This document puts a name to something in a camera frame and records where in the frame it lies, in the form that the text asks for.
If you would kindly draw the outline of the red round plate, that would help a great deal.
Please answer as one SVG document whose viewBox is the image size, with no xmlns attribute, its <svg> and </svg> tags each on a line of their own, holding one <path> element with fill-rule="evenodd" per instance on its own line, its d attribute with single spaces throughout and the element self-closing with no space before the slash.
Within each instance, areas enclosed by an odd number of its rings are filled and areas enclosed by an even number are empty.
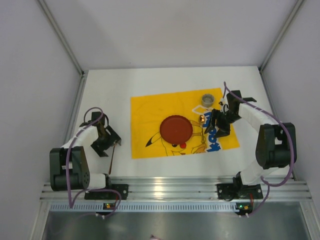
<svg viewBox="0 0 320 240">
<path fill-rule="evenodd" d="M 166 142 L 179 145 L 187 142 L 192 137 L 193 126 L 186 117 L 171 115 L 161 122 L 159 133 Z"/>
</svg>

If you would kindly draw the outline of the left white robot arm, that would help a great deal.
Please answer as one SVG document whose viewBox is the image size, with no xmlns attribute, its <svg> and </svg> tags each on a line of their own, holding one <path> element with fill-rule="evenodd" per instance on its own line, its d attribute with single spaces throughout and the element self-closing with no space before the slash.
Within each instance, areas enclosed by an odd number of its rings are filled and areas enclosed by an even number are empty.
<svg viewBox="0 0 320 240">
<path fill-rule="evenodd" d="M 109 173 L 94 173 L 90 167 L 107 158 L 106 151 L 120 145 L 122 139 L 101 111 L 93 111 L 91 119 L 80 124 L 76 134 L 63 146 L 49 153 L 50 186 L 55 192 L 71 190 L 111 189 Z"/>
</svg>

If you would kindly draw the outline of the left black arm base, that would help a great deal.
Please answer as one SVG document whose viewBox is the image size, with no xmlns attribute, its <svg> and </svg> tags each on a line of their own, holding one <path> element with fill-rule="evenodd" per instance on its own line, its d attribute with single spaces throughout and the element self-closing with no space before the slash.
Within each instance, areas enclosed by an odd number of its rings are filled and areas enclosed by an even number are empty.
<svg viewBox="0 0 320 240">
<path fill-rule="evenodd" d="M 85 193 L 85 200 L 119 200 L 121 196 L 121 200 L 126 200 L 129 193 L 129 185 L 128 184 L 112 184 L 111 190 L 103 191 L 92 190 L 88 193 Z"/>
</svg>

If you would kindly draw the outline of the rose gold fork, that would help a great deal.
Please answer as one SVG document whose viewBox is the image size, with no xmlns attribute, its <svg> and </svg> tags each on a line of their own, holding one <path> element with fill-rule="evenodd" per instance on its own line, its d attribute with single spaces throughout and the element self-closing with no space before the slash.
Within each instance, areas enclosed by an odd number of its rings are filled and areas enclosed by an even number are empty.
<svg viewBox="0 0 320 240">
<path fill-rule="evenodd" d="M 113 167 L 113 160 L 114 160 L 114 154 L 115 154 L 115 148 L 118 144 L 115 143 L 113 148 L 112 148 L 112 155 L 111 155 L 111 160 L 110 160 L 110 164 L 109 164 L 109 169 L 108 169 L 108 175 L 110 175 L 112 173 L 112 167 Z"/>
</svg>

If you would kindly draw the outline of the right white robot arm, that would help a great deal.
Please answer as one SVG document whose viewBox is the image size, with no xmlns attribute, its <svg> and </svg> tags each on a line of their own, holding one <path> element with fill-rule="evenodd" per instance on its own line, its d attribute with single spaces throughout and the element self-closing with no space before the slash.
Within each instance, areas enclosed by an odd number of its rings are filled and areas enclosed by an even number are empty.
<svg viewBox="0 0 320 240">
<path fill-rule="evenodd" d="M 272 172 L 288 167 L 288 173 L 278 184 L 290 178 L 297 161 L 296 128 L 291 122 L 281 122 L 271 113 L 258 106 L 252 97 L 242 97 L 240 90 L 228 90 L 220 101 L 221 109 L 213 109 L 205 133 L 216 131 L 215 138 L 231 134 L 231 125 L 238 120 L 247 121 L 258 133 L 254 161 L 237 173 L 235 179 L 242 185 L 266 183 L 265 177 Z"/>
</svg>

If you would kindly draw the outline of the yellow Pikachu placemat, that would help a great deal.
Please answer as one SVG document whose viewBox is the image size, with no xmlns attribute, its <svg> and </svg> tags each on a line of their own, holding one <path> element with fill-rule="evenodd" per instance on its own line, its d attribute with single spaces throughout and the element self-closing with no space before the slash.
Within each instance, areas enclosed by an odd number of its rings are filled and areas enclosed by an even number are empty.
<svg viewBox="0 0 320 240">
<path fill-rule="evenodd" d="M 211 107 L 202 106 L 201 98 L 204 94 L 214 96 Z M 221 109 L 219 100 L 222 96 L 220 88 L 211 88 L 132 97 L 130 100 L 131 157 L 144 159 L 185 156 L 240 147 L 233 127 L 230 135 L 226 137 L 215 138 L 215 130 L 205 134 L 212 109 Z M 162 139 L 160 125 L 165 118 L 172 115 L 183 116 L 191 122 L 193 133 L 187 142 L 171 144 Z M 203 124 L 205 144 L 201 142 L 200 115 L 205 116 Z"/>
</svg>

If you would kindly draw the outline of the rose gold spoon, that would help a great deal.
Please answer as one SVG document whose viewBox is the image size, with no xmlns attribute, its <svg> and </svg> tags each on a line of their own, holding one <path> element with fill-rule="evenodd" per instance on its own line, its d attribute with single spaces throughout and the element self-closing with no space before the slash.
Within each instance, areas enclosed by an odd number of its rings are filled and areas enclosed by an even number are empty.
<svg viewBox="0 0 320 240">
<path fill-rule="evenodd" d="M 198 122 L 199 122 L 199 125 L 200 125 L 200 128 L 201 128 L 201 143 L 205 145 L 206 144 L 206 138 L 205 138 L 205 134 L 204 134 L 204 130 L 203 130 L 203 125 L 206 122 L 206 118 L 205 118 L 205 116 L 203 114 L 199 116 Z"/>
</svg>

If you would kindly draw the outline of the small clear glass cup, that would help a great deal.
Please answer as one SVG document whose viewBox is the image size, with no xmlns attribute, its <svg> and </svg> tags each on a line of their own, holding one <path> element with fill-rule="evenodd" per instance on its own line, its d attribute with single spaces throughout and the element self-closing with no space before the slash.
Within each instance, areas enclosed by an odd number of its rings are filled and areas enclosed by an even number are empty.
<svg viewBox="0 0 320 240">
<path fill-rule="evenodd" d="M 215 97 L 212 94 L 206 93 L 201 97 L 201 105 L 205 108 L 210 108 L 215 101 Z"/>
</svg>

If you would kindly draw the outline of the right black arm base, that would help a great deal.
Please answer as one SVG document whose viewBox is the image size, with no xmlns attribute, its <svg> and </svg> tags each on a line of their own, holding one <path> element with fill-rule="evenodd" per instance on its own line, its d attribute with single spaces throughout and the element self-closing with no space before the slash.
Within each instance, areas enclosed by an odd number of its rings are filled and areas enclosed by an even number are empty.
<svg viewBox="0 0 320 240">
<path fill-rule="evenodd" d="M 254 200 L 261 200 L 264 198 L 260 184 L 236 186 L 233 183 L 219 183 L 216 188 L 219 200 L 249 200 L 251 197 Z"/>
</svg>

